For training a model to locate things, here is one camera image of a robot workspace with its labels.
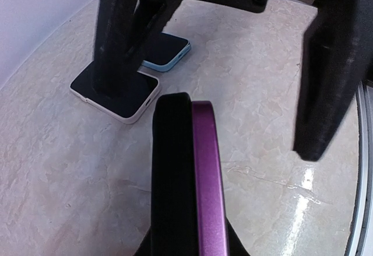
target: phone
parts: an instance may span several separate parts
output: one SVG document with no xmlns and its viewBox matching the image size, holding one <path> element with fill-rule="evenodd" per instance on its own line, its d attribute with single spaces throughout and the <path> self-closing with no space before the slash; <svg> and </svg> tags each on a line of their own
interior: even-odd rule
<svg viewBox="0 0 373 256">
<path fill-rule="evenodd" d="M 137 72 L 128 82 L 128 88 L 123 96 L 109 99 L 97 94 L 90 82 L 87 82 L 91 80 L 92 70 L 93 63 L 71 83 L 70 90 L 84 102 L 97 107 L 124 124 L 136 122 L 161 90 L 156 77 Z"/>
<path fill-rule="evenodd" d="M 185 38 L 160 33 L 149 47 L 142 65 L 159 72 L 169 71 L 191 48 L 190 42 Z"/>
</svg>

